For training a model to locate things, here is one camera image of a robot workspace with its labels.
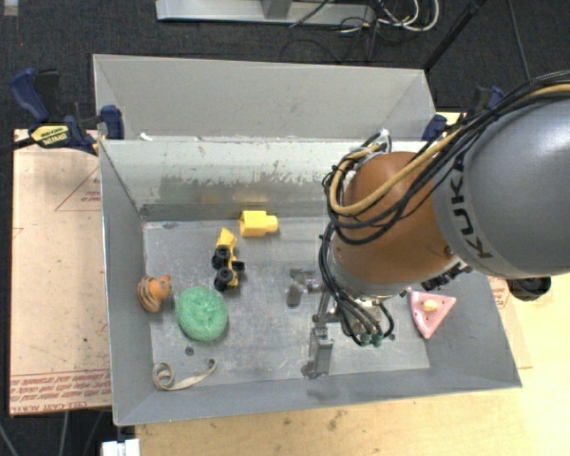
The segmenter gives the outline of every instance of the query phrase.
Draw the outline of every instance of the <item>yellow cable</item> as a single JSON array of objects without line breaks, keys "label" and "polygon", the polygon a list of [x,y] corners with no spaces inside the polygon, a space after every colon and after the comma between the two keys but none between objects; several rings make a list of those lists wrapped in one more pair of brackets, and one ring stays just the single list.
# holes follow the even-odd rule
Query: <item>yellow cable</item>
[{"label": "yellow cable", "polygon": [[[521,98],[521,100],[553,92],[570,92],[570,84],[551,85],[545,88],[537,89],[525,95],[523,98]],[[378,187],[368,196],[365,196],[363,199],[356,202],[355,204],[351,204],[349,206],[342,206],[337,201],[338,184],[344,178],[344,173],[342,172],[342,170],[346,170],[347,166],[351,163],[352,160],[365,157],[370,153],[370,151],[375,150],[375,148],[377,147],[371,146],[368,147],[369,150],[364,149],[357,153],[350,154],[349,158],[342,162],[341,164],[342,167],[338,168],[338,170],[336,170],[335,173],[333,174],[332,185],[330,187],[330,204],[332,206],[332,209],[334,210],[335,213],[339,215],[352,216],[359,214],[361,211],[365,210],[367,207],[374,204],[382,197],[384,197],[386,194],[388,194],[389,191],[405,176],[416,170],[420,165],[428,161],[437,152],[443,150],[455,137],[458,136],[461,130],[462,128],[458,128],[455,131],[450,132],[443,140],[437,142],[431,148],[426,150],[423,154],[421,154],[412,162],[407,164],[403,169],[397,172],[397,174],[395,174],[392,178],[390,178],[388,181],[386,181],[384,184],[382,184],[380,187]]]}]

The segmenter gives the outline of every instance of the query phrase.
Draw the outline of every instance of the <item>black pole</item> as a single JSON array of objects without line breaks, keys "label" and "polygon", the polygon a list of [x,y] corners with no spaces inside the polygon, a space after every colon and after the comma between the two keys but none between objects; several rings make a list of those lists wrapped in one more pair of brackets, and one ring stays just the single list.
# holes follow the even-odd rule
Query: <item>black pole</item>
[{"label": "black pole", "polygon": [[456,37],[458,37],[458,34],[463,31],[463,29],[466,27],[466,24],[469,23],[469,21],[475,16],[475,14],[485,4],[486,1],[487,0],[473,0],[466,6],[465,12],[460,17],[458,17],[458,20],[451,27],[446,37],[444,37],[444,40],[441,41],[439,46],[437,46],[437,48],[425,62],[423,69],[426,73],[428,73],[430,69],[435,66],[435,63],[439,61],[444,52],[446,52],[447,48],[451,46]]}]

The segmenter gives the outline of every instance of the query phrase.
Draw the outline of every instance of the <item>black carpet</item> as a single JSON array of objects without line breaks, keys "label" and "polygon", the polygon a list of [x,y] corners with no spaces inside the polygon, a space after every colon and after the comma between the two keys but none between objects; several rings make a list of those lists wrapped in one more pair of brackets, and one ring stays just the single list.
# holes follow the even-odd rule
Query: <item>black carpet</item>
[{"label": "black carpet", "polygon": [[[26,67],[56,67],[62,98],[94,111],[94,53],[212,57],[348,66],[421,67],[470,0],[440,0],[442,17],[430,32],[409,38],[393,29],[367,60],[365,37],[342,37],[300,26],[158,23],[156,0],[19,0],[19,16],[4,16],[0,0],[0,145],[13,128],[30,125],[11,98],[9,80]],[[570,0],[511,0],[532,76],[570,68]],[[507,0],[488,0],[429,71],[438,108],[468,105],[476,85],[507,91],[525,81]],[[10,332],[12,160],[0,158],[0,421],[22,456],[55,455],[63,415],[11,419],[7,412]],[[97,412],[71,414],[66,454],[81,454]],[[116,437],[104,416],[95,439]],[[0,455],[9,454],[0,437]]]}]

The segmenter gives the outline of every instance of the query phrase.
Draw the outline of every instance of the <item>clamp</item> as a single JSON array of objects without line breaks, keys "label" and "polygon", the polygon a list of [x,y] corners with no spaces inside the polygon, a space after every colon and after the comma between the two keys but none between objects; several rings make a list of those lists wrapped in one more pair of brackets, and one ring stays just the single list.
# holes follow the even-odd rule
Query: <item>clamp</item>
[{"label": "clamp", "polygon": [[81,120],[78,104],[63,104],[59,100],[58,84],[59,73],[56,70],[36,73],[33,67],[28,67],[10,80],[10,94],[31,113],[34,123],[28,129],[27,138],[0,147],[0,155],[37,144],[42,148],[72,148],[96,156],[97,141],[86,133],[87,126],[96,124],[105,124],[106,138],[124,138],[123,118],[116,106],[106,105],[98,116]]}]

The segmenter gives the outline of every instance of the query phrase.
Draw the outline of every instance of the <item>green sponge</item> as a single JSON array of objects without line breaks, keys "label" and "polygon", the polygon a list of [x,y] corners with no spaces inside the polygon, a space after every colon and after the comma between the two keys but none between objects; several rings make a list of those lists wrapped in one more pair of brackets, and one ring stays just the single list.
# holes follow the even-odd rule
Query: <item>green sponge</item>
[{"label": "green sponge", "polygon": [[191,287],[175,302],[181,329],[197,341],[214,341],[226,328],[228,311],[222,296],[207,287]]}]

